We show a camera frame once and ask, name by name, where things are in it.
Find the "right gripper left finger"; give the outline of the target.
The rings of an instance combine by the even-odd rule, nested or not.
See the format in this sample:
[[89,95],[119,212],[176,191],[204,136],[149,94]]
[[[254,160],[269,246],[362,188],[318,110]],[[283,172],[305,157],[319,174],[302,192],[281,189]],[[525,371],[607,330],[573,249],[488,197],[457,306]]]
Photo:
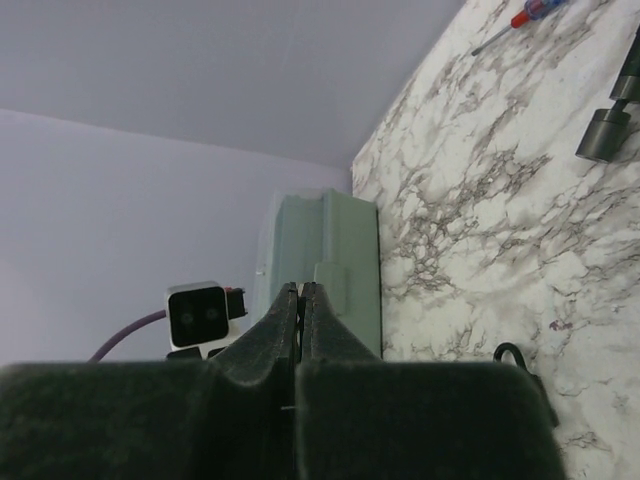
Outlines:
[[214,479],[295,477],[298,290],[285,284],[264,317],[212,359],[207,469]]

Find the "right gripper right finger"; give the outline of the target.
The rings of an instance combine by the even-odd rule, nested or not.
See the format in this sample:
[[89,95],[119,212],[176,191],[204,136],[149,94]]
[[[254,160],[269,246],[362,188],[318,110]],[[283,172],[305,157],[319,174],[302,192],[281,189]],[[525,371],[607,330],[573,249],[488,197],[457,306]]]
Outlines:
[[369,369],[381,359],[338,319],[322,285],[304,284],[300,302],[298,477],[364,478],[370,441],[362,395]]

